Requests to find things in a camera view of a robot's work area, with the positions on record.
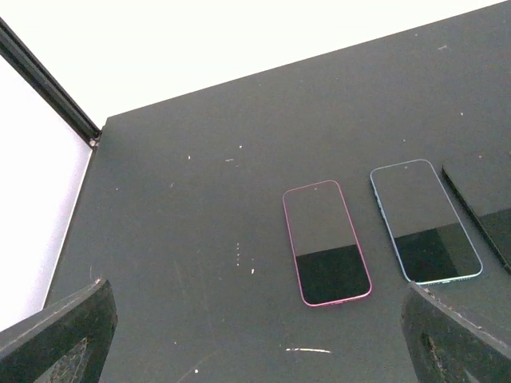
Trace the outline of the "teal edged phone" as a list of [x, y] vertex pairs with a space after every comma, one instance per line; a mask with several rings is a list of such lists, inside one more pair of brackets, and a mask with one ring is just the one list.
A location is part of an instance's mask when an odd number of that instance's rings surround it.
[[376, 168], [370, 184], [407, 281], [431, 285], [482, 273], [480, 256], [431, 162]]

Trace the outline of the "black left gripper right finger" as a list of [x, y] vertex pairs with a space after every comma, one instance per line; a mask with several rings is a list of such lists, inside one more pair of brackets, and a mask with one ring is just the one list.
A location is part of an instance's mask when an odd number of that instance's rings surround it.
[[509, 382], [510, 330], [414, 282], [401, 327], [420, 382]]

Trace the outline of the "black phone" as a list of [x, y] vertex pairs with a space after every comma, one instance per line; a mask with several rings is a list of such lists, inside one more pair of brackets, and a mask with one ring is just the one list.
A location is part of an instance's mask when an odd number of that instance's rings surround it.
[[442, 173], [501, 265], [510, 272], [510, 154], [453, 156], [444, 161]]
[[282, 201], [303, 302], [321, 307], [370, 295], [372, 281], [339, 183], [292, 188]]

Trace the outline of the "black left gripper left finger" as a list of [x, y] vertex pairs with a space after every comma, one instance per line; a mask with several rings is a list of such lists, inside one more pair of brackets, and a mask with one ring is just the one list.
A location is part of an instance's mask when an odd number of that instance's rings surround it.
[[117, 322], [100, 278], [1, 332], [1, 381], [98, 382]]

